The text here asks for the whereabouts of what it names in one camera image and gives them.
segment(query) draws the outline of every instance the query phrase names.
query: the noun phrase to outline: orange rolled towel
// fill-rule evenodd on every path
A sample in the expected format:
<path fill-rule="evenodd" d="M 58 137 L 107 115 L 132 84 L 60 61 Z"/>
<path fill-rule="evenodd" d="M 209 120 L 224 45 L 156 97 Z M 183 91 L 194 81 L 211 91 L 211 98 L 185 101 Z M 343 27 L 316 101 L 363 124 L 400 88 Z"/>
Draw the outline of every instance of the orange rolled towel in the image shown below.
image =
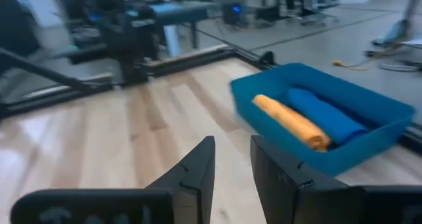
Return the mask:
<path fill-rule="evenodd" d="M 327 151 L 330 138 L 298 112 L 264 95 L 255 96 L 253 102 L 304 144 L 320 152 Z"/>

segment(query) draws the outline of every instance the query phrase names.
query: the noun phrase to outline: concrete floor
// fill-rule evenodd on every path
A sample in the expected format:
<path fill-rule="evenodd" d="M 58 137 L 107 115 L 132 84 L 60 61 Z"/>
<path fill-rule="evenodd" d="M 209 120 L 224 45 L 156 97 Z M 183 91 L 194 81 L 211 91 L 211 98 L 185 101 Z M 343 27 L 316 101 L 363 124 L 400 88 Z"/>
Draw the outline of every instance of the concrete floor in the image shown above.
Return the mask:
<path fill-rule="evenodd" d="M 217 20 L 207 20 L 200 22 L 198 29 L 258 54 L 273 51 L 279 64 L 305 63 L 422 109 L 422 97 L 419 96 L 422 89 L 420 72 L 386 71 L 377 67 L 378 62 L 367 64 L 369 70 L 364 71 L 332 66 L 333 60 L 341 60 L 347 64 L 364 60 L 363 51 L 371 47 L 369 42 L 387 33 L 391 25 L 401 18 L 406 3 L 407 0 L 371 0 L 361 5 L 342 5 L 327 10 L 327 13 L 338 16 L 340 22 L 328 20 L 324 26 L 320 24 L 301 26 L 296 21 L 285 20 L 267 29 L 232 31 L 219 24 Z M 65 49 L 70 44 L 67 33 L 62 28 L 44 30 L 40 35 L 44 47 L 49 51 Z M 188 40 L 189 37 L 182 40 L 184 52 L 193 50 L 189 47 Z M 221 43 L 201 33 L 199 42 L 201 49 Z M 422 61 L 419 52 L 405 50 L 397 57 L 409 60 L 418 60 L 417 58 L 421 57 L 419 61 Z M 116 67 L 116 62 L 104 59 L 73 67 L 69 66 L 66 59 L 57 59 L 46 61 L 44 66 L 78 78 L 86 78 L 92 74 L 112 71 Z M 36 76 L 30 76 L 13 94 L 21 94 L 50 84 Z M 421 114 L 417 115 L 416 121 L 422 123 Z"/>

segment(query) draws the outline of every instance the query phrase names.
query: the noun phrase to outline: rolled towel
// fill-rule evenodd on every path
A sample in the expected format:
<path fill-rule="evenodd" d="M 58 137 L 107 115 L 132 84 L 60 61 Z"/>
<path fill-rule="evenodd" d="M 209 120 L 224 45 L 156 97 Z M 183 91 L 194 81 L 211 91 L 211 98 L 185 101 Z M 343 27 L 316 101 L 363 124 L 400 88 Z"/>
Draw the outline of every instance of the rolled towel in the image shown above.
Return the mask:
<path fill-rule="evenodd" d="M 330 138 L 304 116 L 264 95 L 255 96 L 253 102 L 304 144 L 321 152 L 327 151 Z"/>
<path fill-rule="evenodd" d="M 367 132 L 363 125 L 308 90 L 292 88 L 287 98 L 292 108 L 318 125 L 339 146 Z"/>

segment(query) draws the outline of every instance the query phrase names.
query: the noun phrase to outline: light wood surface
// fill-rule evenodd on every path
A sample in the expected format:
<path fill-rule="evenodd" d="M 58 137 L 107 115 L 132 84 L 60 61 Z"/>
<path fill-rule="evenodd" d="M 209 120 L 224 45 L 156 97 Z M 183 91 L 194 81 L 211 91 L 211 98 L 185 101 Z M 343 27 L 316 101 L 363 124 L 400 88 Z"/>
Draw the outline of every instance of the light wood surface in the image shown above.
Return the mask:
<path fill-rule="evenodd" d="M 205 136 L 216 139 L 211 222 L 265 223 L 249 159 L 253 129 L 235 114 L 229 82 L 257 70 L 229 59 L 4 120 L 0 222 L 42 188 L 145 187 Z M 422 159 L 396 146 L 341 174 L 348 184 L 422 184 Z"/>

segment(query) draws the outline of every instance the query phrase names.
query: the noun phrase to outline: blue tray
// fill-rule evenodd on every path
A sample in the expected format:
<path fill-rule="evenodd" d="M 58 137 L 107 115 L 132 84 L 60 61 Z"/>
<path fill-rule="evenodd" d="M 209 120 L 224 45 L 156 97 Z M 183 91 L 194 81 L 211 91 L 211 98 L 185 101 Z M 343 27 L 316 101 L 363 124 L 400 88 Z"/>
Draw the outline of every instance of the blue tray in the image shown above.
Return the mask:
<path fill-rule="evenodd" d="M 252 103 L 257 94 L 264 94 L 288 106 L 286 93 L 293 87 L 312 91 L 371 131 L 328 152 L 310 149 Z M 409 105 L 300 63 L 278 66 L 234 80 L 231 92 L 237 112 L 267 141 L 331 176 L 393 146 L 415 113 Z"/>

